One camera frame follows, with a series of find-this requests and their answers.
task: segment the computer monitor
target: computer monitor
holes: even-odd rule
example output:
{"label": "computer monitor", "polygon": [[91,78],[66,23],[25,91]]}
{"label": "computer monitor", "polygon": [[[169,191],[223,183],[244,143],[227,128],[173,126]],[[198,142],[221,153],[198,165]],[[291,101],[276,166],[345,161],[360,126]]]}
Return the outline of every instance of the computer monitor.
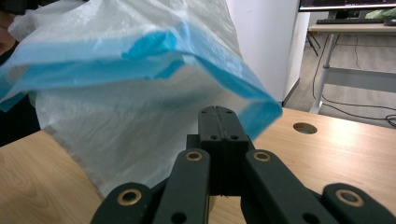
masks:
{"label": "computer monitor", "polygon": [[376,10],[396,7],[396,0],[300,0],[301,12]]}

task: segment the plastic bag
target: plastic bag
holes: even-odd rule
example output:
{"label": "plastic bag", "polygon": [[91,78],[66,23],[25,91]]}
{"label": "plastic bag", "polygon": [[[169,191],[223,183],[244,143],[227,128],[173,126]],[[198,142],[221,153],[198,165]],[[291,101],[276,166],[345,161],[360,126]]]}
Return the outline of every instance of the plastic bag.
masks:
{"label": "plastic bag", "polygon": [[0,106],[36,93],[40,126],[104,196],[168,177],[204,107],[234,110],[253,139],[281,114],[240,59],[224,0],[63,0],[10,32],[23,40],[0,67]]}
{"label": "plastic bag", "polygon": [[396,18],[396,7],[393,9],[380,9],[367,13],[366,19],[394,19]]}

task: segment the cable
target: cable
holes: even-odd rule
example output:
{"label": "cable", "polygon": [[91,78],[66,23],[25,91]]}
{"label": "cable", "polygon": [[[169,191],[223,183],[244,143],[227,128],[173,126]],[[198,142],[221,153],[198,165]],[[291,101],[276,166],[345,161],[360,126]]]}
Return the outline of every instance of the cable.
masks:
{"label": "cable", "polygon": [[[316,80],[317,75],[318,75],[318,69],[319,69],[319,66],[320,66],[321,59],[322,59],[322,57],[323,57],[324,50],[326,49],[326,45],[327,45],[327,41],[328,41],[328,40],[329,40],[329,35],[327,35],[327,37],[326,37],[326,40],[325,40],[325,43],[324,43],[324,46],[323,46],[323,50],[322,50],[322,52],[321,52],[321,54],[320,54],[320,57],[319,57],[319,60],[318,60],[317,69],[316,69],[315,74],[314,74],[314,80],[313,80],[313,82],[312,82],[312,96],[314,97],[314,99],[317,99],[316,96],[315,96],[315,80]],[[358,46],[358,38],[357,38],[357,43],[356,43],[356,45],[354,45],[354,46],[355,46],[355,53],[356,53],[356,56],[357,56],[356,64],[357,64],[357,66],[359,66],[359,65],[358,65],[358,54],[357,54],[357,51],[356,51],[356,47]],[[394,111],[396,111],[395,108],[386,107],[386,106],[382,106],[382,105],[355,105],[355,104],[346,104],[346,103],[340,103],[340,102],[335,102],[335,101],[332,101],[332,100],[328,100],[323,94],[322,94],[321,96],[322,96],[322,98],[323,98],[324,100],[326,100],[327,102],[333,103],[333,104],[338,104],[338,105],[351,105],[351,106],[362,106],[362,107],[372,107],[372,108],[382,108],[382,109],[389,109],[389,110],[394,110]],[[337,107],[335,107],[335,106],[333,106],[333,105],[328,105],[328,104],[323,104],[323,105],[326,105],[326,106],[328,106],[328,107],[330,107],[330,108],[333,108],[333,109],[335,109],[335,110],[338,110],[338,111],[341,112],[341,113],[347,114],[347,115],[349,115],[349,116],[351,116],[351,117],[355,117],[355,118],[360,118],[360,119],[373,119],[373,120],[386,120],[390,126],[396,128],[396,114],[394,114],[394,115],[387,115],[387,116],[385,116],[384,119],[377,119],[377,118],[370,118],[370,117],[364,117],[364,116],[354,115],[354,114],[348,113],[348,112],[346,112],[346,111],[344,111],[344,110],[342,110],[342,109],[340,109],[340,108],[337,108]]]}
{"label": "cable", "polygon": [[357,50],[356,50],[356,48],[358,47],[358,42],[359,42],[359,38],[358,38],[358,35],[356,35],[356,45],[355,45],[355,54],[356,54],[356,62],[355,62],[355,64],[359,67],[359,69],[361,70],[361,67],[359,66],[359,64],[358,64],[358,59],[359,59],[359,57],[358,57],[358,52],[357,52]]}
{"label": "cable", "polygon": [[317,70],[315,71],[314,81],[312,82],[312,96],[314,97],[314,99],[317,99],[317,97],[315,97],[315,79],[317,78],[317,75],[318,75],[318,70],[319,70],[319,66],[320,66],[320,61],[321,61],[321,59],[322,59],[322,57],[323,57],[324,50],[326,49],[326,45],[327,45],[327,40],[328,40],[328,39],[329,39],[329,35],[327,35],[326,40],[324,41],[323,50],[322,50],[322,53],[320,54],[320,57],[319,57]]}
{"label": "cable", "polygon": [[[356,45],[348,45],[348,44],[336,44],[337,46],[356,46]],[[391,46],[391,45],[358,45],[359,47],[368,47],[368,48],[394,48],[396,49],[396,46]]]}
{"label": "cable", "polygon": [[382,35],[382,36],[396,37],[396,35]]}
{"label": "cable", "polygon": [[334,43],[334,45],[332,46],[332,50],[334,50],[334,49],[335,49],[335,46],[337,46],[338,39],[340,39],[340,36],[341,36],[341,35],[337,35],[337,39],[335,40],[335,43]]}

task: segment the wooden table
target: wooden table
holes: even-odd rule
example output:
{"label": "wooden table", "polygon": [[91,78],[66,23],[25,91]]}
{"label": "wooden table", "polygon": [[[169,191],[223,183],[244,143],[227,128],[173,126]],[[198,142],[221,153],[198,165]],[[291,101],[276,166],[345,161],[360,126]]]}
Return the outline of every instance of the wooden table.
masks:
{"label": "wooden table", "polygon": [[[314,125],[298,133],[297,122]],[[396,130],[284,109],[254,142],[310,189],[343,182],[396,214]],[[44,132],[0,148],[0,223],[89,223],[100,204],[80,167]],[[238,198],[218,197],[209,223],[245,223]]]}
{"label": "wooden table", "polygon": [[396,26],[385,26],[382,23],[316,24],[309,27],[309,32],[331,35],[316,92],[317,98],[311,107],[311,113],[319,112],[322,105],[321,96],[326,83],[373,91],[396,92],[395,73],[330,67],[332,50],[339,35],[396,35]]}

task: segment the person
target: person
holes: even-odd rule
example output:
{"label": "person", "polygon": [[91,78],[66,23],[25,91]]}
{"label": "person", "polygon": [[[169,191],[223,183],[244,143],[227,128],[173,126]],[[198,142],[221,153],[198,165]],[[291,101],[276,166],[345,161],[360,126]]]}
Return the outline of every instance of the person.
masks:
{"label": "person", "polygon": [[0,11],[0,55],[12,49],[15,39],[8,32],[8,26],[14,21],[14,15]]}
{"label": "person", "polygon": [[[0,65],[12,54],[18,42],[8,32],[15,16],[0,11]],[[0,111],[0,147],[40,130],[35,108],[26,96],[7,113]]]}

